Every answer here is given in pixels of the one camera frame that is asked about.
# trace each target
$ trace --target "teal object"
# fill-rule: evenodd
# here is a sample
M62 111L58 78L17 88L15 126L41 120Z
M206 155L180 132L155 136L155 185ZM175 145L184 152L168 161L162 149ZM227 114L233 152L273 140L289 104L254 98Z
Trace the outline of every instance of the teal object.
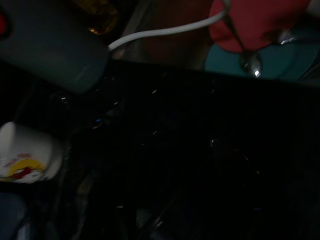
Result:
M320 38L320 32L310 26L297 26L292 32L298 39ZM288 43L269 45L258 52L262 59L264 79L292 81L298 79L314 62L320 50L319 44ZM250 77L239 65L238 53L224 51L213 45L205 61L207 72Z

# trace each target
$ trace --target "dark surface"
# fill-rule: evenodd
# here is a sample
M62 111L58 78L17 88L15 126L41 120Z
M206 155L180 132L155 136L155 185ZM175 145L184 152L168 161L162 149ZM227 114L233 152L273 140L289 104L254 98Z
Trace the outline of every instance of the dark surface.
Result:
M107 162L122 163L123 211L161 215L165 239L318 238L318 88L124 62L109 69L124 110L112 144L95 139ZM84 236L118 229L116 204L105 208L117 185L106 194L107 185L93 191ZM133 225L130 237L148 238Z
M75 231L88 172L81 239L148 239L154 226L136 230L137 209L161 215L160 240L319 238L319 88L111 61L91 92L68 103L61 95L38 85L25 109L48 112L20 118L61 141L73 136L61 239ZM49 183L19 188L50 202Z

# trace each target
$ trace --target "white cord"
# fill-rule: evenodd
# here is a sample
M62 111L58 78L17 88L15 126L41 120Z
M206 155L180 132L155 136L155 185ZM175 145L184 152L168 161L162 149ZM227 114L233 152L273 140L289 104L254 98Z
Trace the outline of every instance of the white cord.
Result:
M217 13L214 16L207 18L207 19L193 22L193 23L189 23L189 24L182 25L182 26L176 26L176 27L170 27L170 28L164 28L164 29L158 29L158 30L135 32L135 33L129 34L127 36L121 37L118 40L112 42L108 46L109 50L112 51L123 44L129 43L129 42L137 40L137 39L155 37L155 36L171 35L171 34L179 34L179 33L184 33L184 32L192 31L195 29L200 29L200 28L209 26L211 24L214 24L214 23L220 21L221 19L223 19L231 8L231 0L222 0L222 2L224 4L224 10Z

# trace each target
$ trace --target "white mug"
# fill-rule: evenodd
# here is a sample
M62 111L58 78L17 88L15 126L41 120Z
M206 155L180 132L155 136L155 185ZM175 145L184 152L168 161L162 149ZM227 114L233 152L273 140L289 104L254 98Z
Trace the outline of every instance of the white mug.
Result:
M48 134L14 122L0 128L0 181L30 184L51 179L62 160L60 143Z

